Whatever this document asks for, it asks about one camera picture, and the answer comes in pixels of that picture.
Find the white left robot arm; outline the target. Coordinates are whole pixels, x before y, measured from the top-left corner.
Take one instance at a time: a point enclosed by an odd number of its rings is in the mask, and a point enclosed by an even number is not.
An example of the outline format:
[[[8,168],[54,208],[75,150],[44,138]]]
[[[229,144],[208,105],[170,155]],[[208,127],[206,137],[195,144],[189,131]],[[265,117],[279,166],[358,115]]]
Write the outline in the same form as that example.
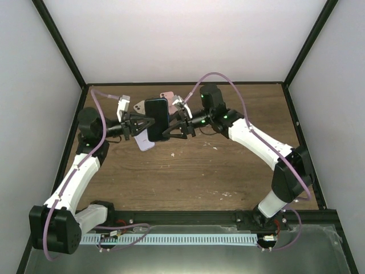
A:
[[[73,254],[82,237],[93,229],[109,231],[116,239],[130,227],[115,227],[114,205],[94,201],[87,208],[76,210],[83,192],[105,161],[110,144],[108,137],[129,140],[154,124],[153,118],[135,112],[120,111],[120,119],[108,120],[101,109],[87,107],[78,114],[78,147],[68,173],[42,206],[33,206],[29,213],[31,240],[49,261],[51,253]]]

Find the black phone case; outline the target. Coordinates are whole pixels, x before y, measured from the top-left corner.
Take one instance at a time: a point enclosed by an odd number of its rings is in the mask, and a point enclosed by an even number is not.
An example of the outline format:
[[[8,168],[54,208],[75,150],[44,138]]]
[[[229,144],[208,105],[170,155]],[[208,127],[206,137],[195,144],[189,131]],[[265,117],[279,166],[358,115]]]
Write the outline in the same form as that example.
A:
[[[169,140],[163,132],[169,128],[168,101],[165,98],[148,99],[144,102],[145,114],[153,118],[154,124],[147,128],[150,142],[164,142]]]

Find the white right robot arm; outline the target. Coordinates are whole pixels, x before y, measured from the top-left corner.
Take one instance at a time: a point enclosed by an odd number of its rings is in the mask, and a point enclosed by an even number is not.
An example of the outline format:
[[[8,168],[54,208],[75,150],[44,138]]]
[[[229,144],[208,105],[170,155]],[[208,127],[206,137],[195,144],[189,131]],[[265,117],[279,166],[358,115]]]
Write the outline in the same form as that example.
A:
[[[271,190],[252,213],[258,229],[268,229],[279,211],[301,200],[301,193],[311,199],[309,187],[314,182],[314,167],[308,150],[275,140],[252,125],[246,114],[227,108],[216,84],[200,88],[202,109],[195,112],[189,108],[187,99],[167,94],[163,97],[169,106],[176,108],[170,118],[173,124],[164,131],[164,137],[187,139],[189,135],[195,136],[197,128],[211,125],[216,133],[246,147],[273,170]]]

